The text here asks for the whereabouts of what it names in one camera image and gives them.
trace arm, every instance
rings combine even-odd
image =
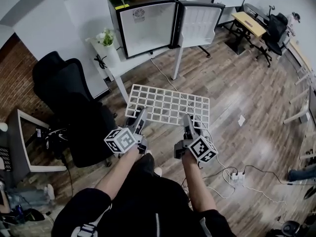
[[[197,160],[191,154],[186,152],[182,157],[182,164],[186,174],[191,203],[195,211],[203,212],[207,210],[216,210],[216,204],[211,193],[207,189]]]
[[[109,171],[109,173],[101,179],[95,187],[103,191],[111,200],[118,194],[123,185],[129,171],[139,156],[137,145],[134,145],[127,153],[125,153],[117,162],[117,164]]]
[[[78,192],[58,214],[52,236],[71,236],[76,227],[95,221],[107,210],[138,155],[139,151],[135,145],[118,160],[95,189],[88,188]]]
[[[0,204],[0,212],[3,214],[10,213],[11,209],[8,202],[8,198],[3,190],[0,190],[0,192],[1,192],[2,200],[3,200],[3,205]]]
[[[199,212],[199,219],[206,236],[236,237],[224,216],[216,209],[216,204],[207,189],[198,167],[197,160],[186,152],[182,156],[184,172],[186,174],[191,203],[195,211]]]

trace shoe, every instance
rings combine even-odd
[[[44,191],[47,192],[47,195],[49,196],[50,200],[55,200],[54,188],[52,187],[51,184],[48,184],[48,185],[44,188]]]
[[[157,176],[159,176],[159,177],[161,177],[162,176],[162,168],[155,168],[154,169],[154,173],[157,175]]]

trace person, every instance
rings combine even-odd
[[[301,20],[301,16],[296,12],[292,12],[292,14],[288,15],[286,18],[287,18],[286,31],[281,36],[278,42],[278,45],[280,47],[283,47],[283,45],[288,46],[288,43],[290,42],[290,39],[291,39],[291,35],[295,36],[295,31],[294,31],[295,22],[298,21],[300,23],[300,20]]]
[[[182,164],[193,210],[178,183],[154,172],[151,154],[138,156],[133,146],[94,189],[78,192],[57,216],[51,235],[235,237],[190,151]]]
[[[298,21],[300,23],[300,20],[301,20],[301,16],[298,13],[296,13],[296,12],[292,12],[291,15],[287,16],[287,21],[288,21],[287,29],[293,36],[295,36],[295,32],[294,32],[294,29],[293,29],[294,24],[295,24],[296,21]]]
[[[302,170],[291,169],[287,179],[290,182],[316,178],[316,166],[307,167]]]

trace black sleeve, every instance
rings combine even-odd
[[[201,212],[198,214],[198,217],[207,237],[236,237],[229,227],[226,218],[217,210]]]
[[[71,236],[76,227],[95,221],[110,205],[110,197],[101,190],[78,192],[57,216],[51,236]]]

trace white flower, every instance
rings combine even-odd
[[[100,33],[96,36],[96,39],[99,41],[103,40],[104,38],[105,38],[105,33]]]

